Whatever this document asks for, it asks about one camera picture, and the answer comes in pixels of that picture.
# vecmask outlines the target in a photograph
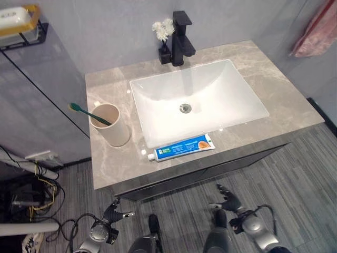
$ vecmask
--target bathroom sink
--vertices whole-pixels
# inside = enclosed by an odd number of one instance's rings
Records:
[[[130,81],[148,148],[268,117],[230,60]]]

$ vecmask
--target dark gray cabinet door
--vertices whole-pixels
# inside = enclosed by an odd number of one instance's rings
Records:
[[[209,179],[223,173],[236,170],[239,168],[243,168],[249,166],[265,156],[275,152],[276,150],[282,148],[282,146],[278,146],[276,148],[268,149],[259,153],[255,153],[252,155],[248,155],[246,157],[242,157],[233,161],[229,161],[226,163],[221,163],[219,165],[200,169],[194,171],[192,173],[184,174],[179,177],[167,179],[149,186],[145,186],[139,188],[137,190],[133,190],[124,194],[119,195],[122,198],[126,198],[133,201],[143,200],[146,198],[153,197],[158,194],[162,194],[165,192],[169,192],[175,189],[179,189],[184,186],[188,186],[190,184]]]
[[[223,173],[232,171],[232,170],[236,170],[239,168],[243,168],[243,167],[247,167],[259,160],[261,160],[262,158],[266,157],[267,155],[275,152],[276,150],[282,148],[282,146],[276,147],[276,148],[272,148],[272,149],[268,149],[259,153],[255,153],[252,155],[248,155],[246,157],[242,157],[239,158],[237,160],[233,160],[230,162],[226,162],[226,163],[222,163],[210,168],[207,168],[205,173],[199,178],[199,180],[204,180],[204,179],[208,179],[208,178],[212,178],[218,175],[221,175]]]

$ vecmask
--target faucet handle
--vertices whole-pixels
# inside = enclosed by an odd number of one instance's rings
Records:
[[[192,25],[192,21],[185,11],[173,12],[173,22],[177,25]]]

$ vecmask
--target green toothbrush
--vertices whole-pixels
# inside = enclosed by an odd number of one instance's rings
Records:
[[[90,117],[93,117],[94,119],[100,121],[101,123],[105,124],[105,125],[111,125],[110,122],[106,121],[105,119],[102,119],[101,117],[98,117],[96,115],[93,115],[85,110],[83,110],[78,104],[75,103],[70,103],[68,104],[69,109],[74,110],[74,111],[80,111],[80,112],[84,112],[85,114],[89,115]]]

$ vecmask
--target small black vase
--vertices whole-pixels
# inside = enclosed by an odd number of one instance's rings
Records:
[[[158,49],[158,56],[161,64],[171,62],[171,51],[166,46],[166,43],[163,43],[162,47]]]

